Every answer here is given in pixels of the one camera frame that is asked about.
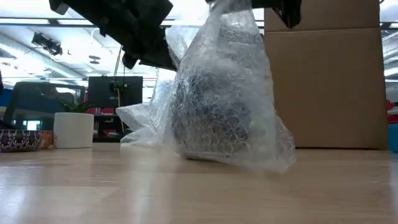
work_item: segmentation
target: white pot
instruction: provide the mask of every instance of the white pot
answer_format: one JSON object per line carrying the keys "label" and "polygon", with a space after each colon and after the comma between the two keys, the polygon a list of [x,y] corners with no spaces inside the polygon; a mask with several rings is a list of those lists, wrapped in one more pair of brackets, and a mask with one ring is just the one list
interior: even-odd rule
{"label": "white pot", "polygon": [[77,149],[93,146],[94,115],[55,113],[54,147]]}

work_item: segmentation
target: light wood tabletop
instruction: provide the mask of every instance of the light wood tabletop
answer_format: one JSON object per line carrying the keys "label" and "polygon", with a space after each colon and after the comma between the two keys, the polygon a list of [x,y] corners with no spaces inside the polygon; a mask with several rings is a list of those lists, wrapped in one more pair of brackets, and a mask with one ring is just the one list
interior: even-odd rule
{"label": "light wood tabletop", "polygon": [[0,224],[382,224],[397,203],[387,151],[300,149],[284,175],[118,144],[0,154]]}

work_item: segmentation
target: brown cardboard box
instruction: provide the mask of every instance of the brown cardboard box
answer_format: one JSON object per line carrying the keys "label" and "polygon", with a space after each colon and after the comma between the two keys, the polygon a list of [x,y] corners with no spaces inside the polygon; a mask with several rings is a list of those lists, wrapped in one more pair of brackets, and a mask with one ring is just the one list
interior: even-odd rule
{"label": "brown cardboard box", "polygon": [[[268,9],[266,30],[287,30]],[[294,30],[332,30],[379,27],[378,0],[302,0],[302,22]]]}
{"label": "brown cardboard box", "polygon": [[379,28],[265,38],[275,107],[298,147],[387,148]]}

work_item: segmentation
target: black monitor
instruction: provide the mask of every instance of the black monitor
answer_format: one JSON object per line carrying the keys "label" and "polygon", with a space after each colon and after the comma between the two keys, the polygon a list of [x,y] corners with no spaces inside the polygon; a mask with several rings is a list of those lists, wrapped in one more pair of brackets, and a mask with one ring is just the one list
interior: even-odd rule
{"label": "black monitor", "polygon": [[142,103],[142,77],[89,77],[88,102],[98,108],[129,106]]}

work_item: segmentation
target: plastic bag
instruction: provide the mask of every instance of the plastic bag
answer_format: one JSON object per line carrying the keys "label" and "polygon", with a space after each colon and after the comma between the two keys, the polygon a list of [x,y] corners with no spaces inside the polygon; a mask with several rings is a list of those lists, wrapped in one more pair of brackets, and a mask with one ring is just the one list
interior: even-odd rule
{"label": "plastic bag", "polygon": [[269,61],[250,0],[217,1],[190,45],[184,29],[172,27],[166,35],[178,72],[167,85],[159,77],[145,119],[137,116],[137,106],[117,109],[123,121],[134,118],[141,125],[123,142],[286,171],[295,161],[295,146],[275,113]]}

